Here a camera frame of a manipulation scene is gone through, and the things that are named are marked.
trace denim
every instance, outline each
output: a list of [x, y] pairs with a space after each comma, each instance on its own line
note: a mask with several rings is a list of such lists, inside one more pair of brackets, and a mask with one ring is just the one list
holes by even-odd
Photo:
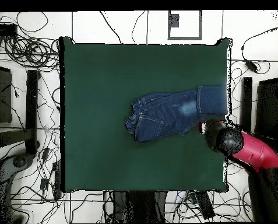
[[151, 93], [132, 102], [124, 122], [136, 142], [184, 135], [200, 121], [227, 114], [226, 86], [198, 86], [179, 93]]

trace connector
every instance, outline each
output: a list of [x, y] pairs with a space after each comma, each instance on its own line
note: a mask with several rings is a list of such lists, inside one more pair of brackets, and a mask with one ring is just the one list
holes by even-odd
[[40, 180], [40, 189], [41, 190], [47, 190], [48, 189], [48, 179], [47, 178], [42, 178]]
[[44, 149], [43, 150], [43, 155], [41, 157], [42, 160], [43, 160], [43, 164], [47, 161], [49, 154], [50, 154], [50, 150], [49, 149]]
[[257, 73], [258, 68], [257, 68], [257, 66], [256, 66], [252, 61], [249, 61], [249, 60], [244, 59], [244, 62], [245, 62], [245, 65], [246, 65], [252, 72]]

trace jeans waistband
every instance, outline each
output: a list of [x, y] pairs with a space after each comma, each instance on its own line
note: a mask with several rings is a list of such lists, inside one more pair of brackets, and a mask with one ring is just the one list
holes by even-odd
[[136, 130], [135, 126], [132, 123], [133, 123], [132, 116], [130, 116], [127, 120], [124, 121], [124, 124], [125, 124], [128, 132], [131, 134], [135, 133], [135, 130]]

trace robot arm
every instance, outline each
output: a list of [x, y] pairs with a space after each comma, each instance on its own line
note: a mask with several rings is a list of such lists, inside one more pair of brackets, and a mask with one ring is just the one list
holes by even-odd
[[254, 220], [278, 221], [278, 154], [261, 140], [222, 121], [203, 124], [209, 148], [246, 168]]

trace metal frame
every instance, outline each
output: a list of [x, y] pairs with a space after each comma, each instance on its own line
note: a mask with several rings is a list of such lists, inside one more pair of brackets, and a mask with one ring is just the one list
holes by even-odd
[[202, 10], [199, 10], [199, 36], [198, 37], [171, 37], [171, 27], [179, 27], [179, 15], [171, 14], [168, 10], [168, 40], [201, 40], [202, 39]]

